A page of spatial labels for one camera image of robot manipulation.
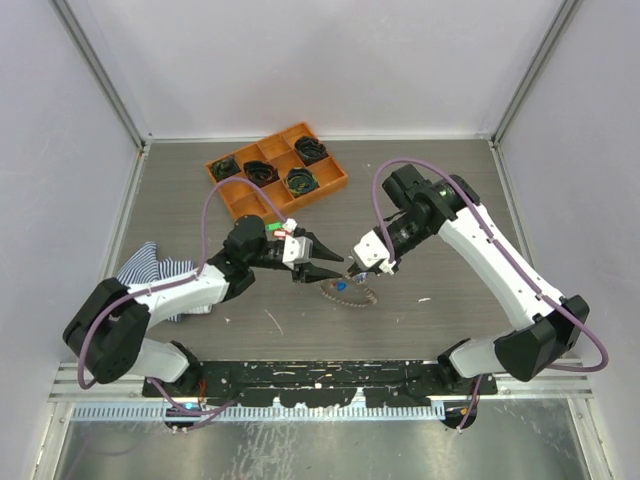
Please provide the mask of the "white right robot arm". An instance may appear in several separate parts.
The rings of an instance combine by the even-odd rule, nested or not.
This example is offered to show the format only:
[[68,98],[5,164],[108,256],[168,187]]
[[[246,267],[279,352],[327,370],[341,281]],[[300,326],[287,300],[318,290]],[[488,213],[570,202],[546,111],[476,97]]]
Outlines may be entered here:
[[490,289],[512,327],[484,340],[464,339],[442,353],[438,379],[444,390],[459,394],[474,377],[498,372],[527,382],[574,347],[590,312],[588,304],[579,295],[565,296],[539,276],[461,177],[433,182],[404,165],[382,188],[399,216],[361,237],[351,251],[350,273],[394,274],[403,255],[438,236]]

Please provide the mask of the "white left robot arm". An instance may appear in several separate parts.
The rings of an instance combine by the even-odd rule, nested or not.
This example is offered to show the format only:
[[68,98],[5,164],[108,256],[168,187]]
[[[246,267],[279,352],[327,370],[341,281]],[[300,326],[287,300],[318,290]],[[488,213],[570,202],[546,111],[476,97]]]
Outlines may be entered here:
[[157,324],[193,308],[230,301],[255,281],[257,268],[290,273],[297,283],[337,279],[339,273],[313,260],[342,261],[311,232],[289,219],[281,237],[269,238],[256,215],[238,219],[221,250],[204,266],[166,280],[128,287],[116,278],[101,281],[65,328],[62,339],[78,357],[82,372],[109,384],[125,374],[152,378],[178,396],[194,393],[204,374],[182,344],[148,338]]

